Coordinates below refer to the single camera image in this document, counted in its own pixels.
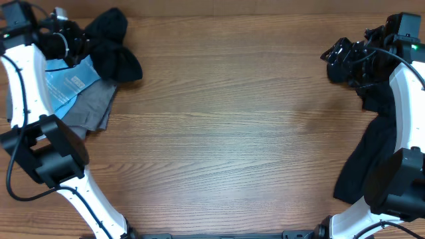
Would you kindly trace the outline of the black polo shirt with logo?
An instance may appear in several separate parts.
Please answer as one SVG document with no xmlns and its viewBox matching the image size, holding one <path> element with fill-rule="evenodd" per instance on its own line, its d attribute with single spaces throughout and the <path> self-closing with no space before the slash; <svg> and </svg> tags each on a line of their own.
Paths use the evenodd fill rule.
<svg viewBox="0 0 425 239">
<path fill-rule="evenodd" d="M 94 70 L 104 80 L 125 83 L 143 78 L 138 59 L 124 46 L 127 27 L 126 16 L 118 8 L 111 8 L 84 29 L 90 40 L 88 52 Z"/>
</svg>

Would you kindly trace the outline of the plain black t-shirt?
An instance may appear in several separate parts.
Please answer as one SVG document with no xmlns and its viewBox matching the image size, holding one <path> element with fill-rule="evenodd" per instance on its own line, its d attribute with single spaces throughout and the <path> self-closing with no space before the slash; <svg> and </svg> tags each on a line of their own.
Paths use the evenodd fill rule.
<svg viewBox="0 0 425 239">
<path fill-rule="evenodd" d="M 377 113 L 344 164 L 333 191 L 334 198 L 354 204 L 363 196 L 369 175 L 394 153 L 396 107 L 388 80 L 360 88 L 342 85 L 356 91 L 364 110 Z"/>
</svg>

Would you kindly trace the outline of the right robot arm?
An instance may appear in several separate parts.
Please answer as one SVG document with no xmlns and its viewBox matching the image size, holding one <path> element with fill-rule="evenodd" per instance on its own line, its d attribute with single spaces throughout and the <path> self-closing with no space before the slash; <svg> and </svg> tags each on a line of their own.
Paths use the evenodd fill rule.
<svg viewBox="0 0 425 239">
<path fill-rule="evenodd" d="M 330 81 L 377 113 L 345 163 L 334 196 L 349 203 L 312 238 L 368 238 L 424 217 L 424 45 L 419 27 L 387 23 L 361 42 L 339 39 L 321 59 Z"/>
</svg>

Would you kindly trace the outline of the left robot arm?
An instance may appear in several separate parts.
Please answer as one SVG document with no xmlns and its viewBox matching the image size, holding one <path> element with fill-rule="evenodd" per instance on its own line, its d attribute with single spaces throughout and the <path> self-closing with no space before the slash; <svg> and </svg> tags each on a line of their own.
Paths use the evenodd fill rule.
<svg viewBox="0 0 425 239">
<path fill-rule="evenodd" d="M 139 80 L 141 66 L 123 45 L 126 17 L 113 8 L 81 29 L 61 8 L 42 20 L 25 1 L 4 3 L 1 10 L 6 22 L 1 61 L 12 99 L 11 129 L 1 135 L 1 145 L 10 164 L 46 185 L 48 193 L 66 198 L 96 238 L 137 238 L 137 231 L 96 184 L 83 140 L 55 115 L 48 83 L 48 61 L 63 62 L 54 71 L 65 73 L 87 58 L 102 79 Z"/>
</svg>

